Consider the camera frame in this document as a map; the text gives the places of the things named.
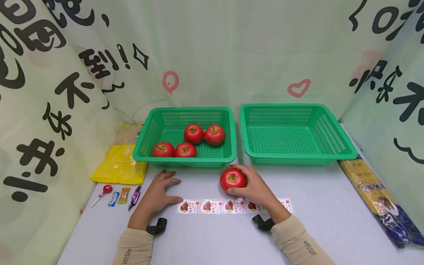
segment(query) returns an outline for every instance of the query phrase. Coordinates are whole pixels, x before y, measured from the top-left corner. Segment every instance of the red apple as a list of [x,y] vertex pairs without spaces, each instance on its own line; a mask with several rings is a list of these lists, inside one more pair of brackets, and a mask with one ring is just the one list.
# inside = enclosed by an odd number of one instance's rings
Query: red apple
[[203,205],[203,210],[210,210],[211,209],[211,203],[210,201],[207,201],[204,205]]
[[205,131],[205,141],[213,146],[221,145],[225,140],[225,132],[219,125],[212,125]]
[[226,210],[233,210],[233,202],[229,201],[226,205],[225,205],[225,209]]
[[153,147],[154,157],[173,157],[174,147],[168,142],[160,142]]
[[184,139],[194,145],[200,144],[203,140],[203,129],[197,124],[190,124],[184,130]]
[[188,209],[188,203],[187,202],[184,202],[182,205],[181,205],[181,207],[180,207],[180,210],[181,211],[187,211],[187,209]]
[[228,193],[229,188],[245,188],[247,186],[246,177],[240,170],[235,168],[226,169],[221,174],[219,183],[225,193]]
[[249,202],[249,204],[247,205],[247,207],[250,209],[250,210],[252,210],[252,211],[254,211],[254,210],[256,210],[256,204],[254,204],[253,202]]
[[197,149],[196,147],[189,143],[183,142],[175,148],[175,157],[196,157]]

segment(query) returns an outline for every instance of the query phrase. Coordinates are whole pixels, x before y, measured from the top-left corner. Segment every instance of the yellow bag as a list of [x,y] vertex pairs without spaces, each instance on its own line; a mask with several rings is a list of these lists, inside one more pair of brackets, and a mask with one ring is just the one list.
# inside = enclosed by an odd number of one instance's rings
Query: yellow bag
[[91,176],[91,180],[102,183],[143,184],[147,163],[134,161],[132,153],[141,125],[123,125],[106,158]]

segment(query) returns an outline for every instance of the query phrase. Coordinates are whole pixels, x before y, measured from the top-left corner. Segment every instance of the fabric backdrop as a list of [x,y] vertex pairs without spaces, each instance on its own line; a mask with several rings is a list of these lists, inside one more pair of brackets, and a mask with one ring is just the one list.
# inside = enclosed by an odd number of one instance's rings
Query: fabric backdrop
[[41,1],[0,1],[2,265],[56,263],[120,126],[52,21]]
[[340,117],[417,1],[44,2],[122,120],[142,123],[164,106],[229,106],[238,120],[243,103]]
[[259,102],[340,117],[417,5],[0,1],[0,263],[55,264],[121,121],[161,106],[229,106],[238,119]]
[[424,2],[342,117],[381,180],[424,232]]

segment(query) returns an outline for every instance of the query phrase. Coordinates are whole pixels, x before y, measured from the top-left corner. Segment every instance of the basket rim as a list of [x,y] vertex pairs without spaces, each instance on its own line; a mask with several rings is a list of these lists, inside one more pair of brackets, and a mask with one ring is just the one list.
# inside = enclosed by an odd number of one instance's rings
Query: basket rim
[[[284,107],[306,107],[306,106],[315,106],[323,108],[324,111],[328,114],[331,122],[334,124],[336,130],[340,132],[340,136],[343,138],[343,140],[346,142],[347,148],[351,150],[349,154],[298,154],[298,153],[290,153],[290,154],[283,154],[283,153],[257,153],[252,152],[250,149],[249,141],[248,141],[248,134],[246,130],[246,121],[245,121],[245,114],[244,114],[244,108],[246,107],[253,107],[253,106],[284,106]],[[242,134],[242,141],[244,145],[244,151],[245,153],[253,158],[277,158],[277,159],[333,159],[333,160],[339,160],[339,159],[354,159],[358,155],[358,151],[356,150],[355,146],[353,145],[350,137],[347,135],[346,131],[343,129],[343,127],[340,125],[336,117],[333,115],[333,113],[330,111],[330,109],[319,103],[248,103],[243,104],[240,106],[240,127],[241,127],[241,134]]]
[[[137,151],[140,149],[141,142],[143,137],[146,134],[148,125],[146,127],[144,124],[150,124],[152,116],[157,111],[166,111],[166,110],[175,110],[175,111],[190,111],[190,110],[225,110],[228,112],[229,123],[230,123],[230,139],[231,139],[231,154],[228,157],[220,158],[207,158],[207,157],[153,157],[153,156],[138,156]],[[138,136],[135,148],[133,150],[133,159],[138,162],[155,162],[155,163],[230,163],[233,162],[237,157],[237,139],[236,139],[236,128],[233,111],[228,107],[165,107],[165,108],[154,108],[150,110],[149,115],[147,116],[143,128]]]

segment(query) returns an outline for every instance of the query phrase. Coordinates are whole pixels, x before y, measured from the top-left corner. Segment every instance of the empty green basket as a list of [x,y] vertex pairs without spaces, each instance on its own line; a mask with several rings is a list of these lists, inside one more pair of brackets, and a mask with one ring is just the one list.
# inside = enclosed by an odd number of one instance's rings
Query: empty green basket
[[254,164],[326,165],[358,154],[321,104],[244,104],[240,126]]
[[[204,140],[196,145],[197,157],[152,157],[153,147],[169,142],[174,148],[185,142],[184,130],[189,124],[203,130],[217,124],[225,131],[221,146],[210,146]],[[133,151],[134,160],[159,167],[222,167],[236,159],[236,133],[233,112],[225,107],[157,108],[150,111]]]

